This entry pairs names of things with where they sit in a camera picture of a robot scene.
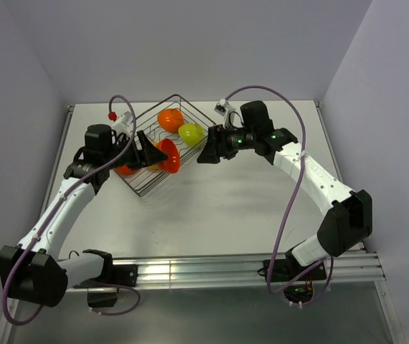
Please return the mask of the red-orange bowl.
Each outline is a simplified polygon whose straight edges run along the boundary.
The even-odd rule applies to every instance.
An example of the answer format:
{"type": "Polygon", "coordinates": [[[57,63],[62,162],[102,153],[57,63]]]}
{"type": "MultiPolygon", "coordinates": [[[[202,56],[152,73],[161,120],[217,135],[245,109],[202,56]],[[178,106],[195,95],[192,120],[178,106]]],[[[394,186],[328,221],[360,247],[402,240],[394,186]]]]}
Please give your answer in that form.
{"type": "Polygon", "coordinates": [[[167,156],[165,161],[159,163],[159,169],[166,173],[177,173],[180,168],[180,154],[175,143],[168,138],[160,140],[159,150],[167,156]]]}
{"type": "Polygon", "coordinates": [[[115,172],[123,177],[126,177],[135,174],[137,170],[129,168],[128,166],[119,166],[115,168],[115,172]]]}

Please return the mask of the yellow-orange bowl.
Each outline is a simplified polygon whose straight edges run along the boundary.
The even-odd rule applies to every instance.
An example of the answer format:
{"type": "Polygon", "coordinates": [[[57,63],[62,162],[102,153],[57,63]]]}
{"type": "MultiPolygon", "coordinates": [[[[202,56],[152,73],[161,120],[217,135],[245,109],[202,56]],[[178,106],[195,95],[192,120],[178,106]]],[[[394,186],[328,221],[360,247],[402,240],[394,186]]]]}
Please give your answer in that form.
{"type": "Polygon", "coordinates": [[[159,160],[159,156],[160,156],[160,154],[159,154],[159,152],[160,152],[159,142],[153,142],[153,146],[155,147],[155,151],[153,153],[153,157],[151,158],[151,164],[148,167],[148,169],[151,170],[151,171],[158,171],[159,170],[159,163],[160,163],[160,160],[159,160]]]}

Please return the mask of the lime green bowl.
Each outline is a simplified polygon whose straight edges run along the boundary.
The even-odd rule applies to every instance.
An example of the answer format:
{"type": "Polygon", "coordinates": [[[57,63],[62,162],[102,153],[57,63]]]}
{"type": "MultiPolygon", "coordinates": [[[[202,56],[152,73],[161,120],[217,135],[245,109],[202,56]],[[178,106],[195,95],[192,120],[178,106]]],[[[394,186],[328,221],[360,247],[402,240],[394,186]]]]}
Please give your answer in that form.
{"type": "Polygon", "coordinates": [[[195,147],[205,137],[203,127],[197,123],[185,123],[178,129],[180,138],[189,146],[195,147]]]}

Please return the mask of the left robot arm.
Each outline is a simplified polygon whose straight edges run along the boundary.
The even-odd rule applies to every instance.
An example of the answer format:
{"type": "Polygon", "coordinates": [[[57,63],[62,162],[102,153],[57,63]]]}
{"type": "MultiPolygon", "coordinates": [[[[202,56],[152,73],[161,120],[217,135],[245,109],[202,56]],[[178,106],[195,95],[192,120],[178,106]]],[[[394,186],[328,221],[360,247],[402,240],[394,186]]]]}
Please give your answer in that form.
{"type": "Polygon", "coordinates": [[[109,285],[115,277],[110,253],[86,249],[60,261],[61,247],[84,208],[108,180],[111,170],[132,170],[167,160],[144,134],[117,133],[109,125],[91,125],[85,144],[65,170],[60,189],[33,229],[15,247],[0,251],[0,277],[5,300],[17,299],[54,307],[66,290],[92,280],[109,285]]]}

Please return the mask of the orange bowl white inside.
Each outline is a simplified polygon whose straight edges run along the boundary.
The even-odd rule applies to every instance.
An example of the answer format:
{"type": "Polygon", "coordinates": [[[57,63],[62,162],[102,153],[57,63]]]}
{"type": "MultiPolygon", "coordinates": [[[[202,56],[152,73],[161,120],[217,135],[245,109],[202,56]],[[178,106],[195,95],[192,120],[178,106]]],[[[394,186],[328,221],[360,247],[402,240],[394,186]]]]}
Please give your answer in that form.
{"type": "Polygon", "coordinates": [[[184,116],[176,108],[167,108],[157,115],[157,121],[165,131],[177,134],[179,128],[184,124],[184,116]]]}

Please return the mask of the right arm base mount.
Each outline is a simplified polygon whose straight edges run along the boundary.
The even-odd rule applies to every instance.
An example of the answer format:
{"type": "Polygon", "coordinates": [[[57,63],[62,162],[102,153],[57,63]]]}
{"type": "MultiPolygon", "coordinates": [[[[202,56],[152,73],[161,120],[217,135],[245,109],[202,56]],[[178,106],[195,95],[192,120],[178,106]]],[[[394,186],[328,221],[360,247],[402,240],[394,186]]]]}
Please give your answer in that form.
{"type": "Polygon", "coordinates": [[[301,274],[298,279],[303,282],[302,285],[291,285],[283,290],[284,297],[298,306],[304,305],[314,299],[314,282],[325,281],[326,287],[329,286],[332,278],[332,271],[326,274],[326,267],[323,262],[311,268],[302,267],[289,259],[276,259],[273,265],[271,275],[272,282],[290,282],[294,277],[301,274]]]}

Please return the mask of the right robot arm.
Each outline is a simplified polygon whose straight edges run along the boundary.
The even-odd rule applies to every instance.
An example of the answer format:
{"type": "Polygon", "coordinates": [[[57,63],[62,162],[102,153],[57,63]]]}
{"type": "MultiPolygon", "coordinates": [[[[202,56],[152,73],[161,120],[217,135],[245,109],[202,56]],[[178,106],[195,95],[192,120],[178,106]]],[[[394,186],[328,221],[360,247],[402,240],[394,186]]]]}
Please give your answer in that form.
{"type": "Polygon", "coordinates": [[[208,129],[198,163],[217,164],[221,159],[234,158],[241,150],[252,150],[293,180],[300,181],[300,187],[324,217],[315,235],[287,252],[285,266],[289,277],[303,278],[310,264],[328,256],[339,257],[371,235],[371,196],[333,177],[288,129],[275,128],[264,102],[241,105],[240,127],[232,124],[236,111],[227,100],[220,100],[215,111],[223,116],[224,123],[208,129]]]}

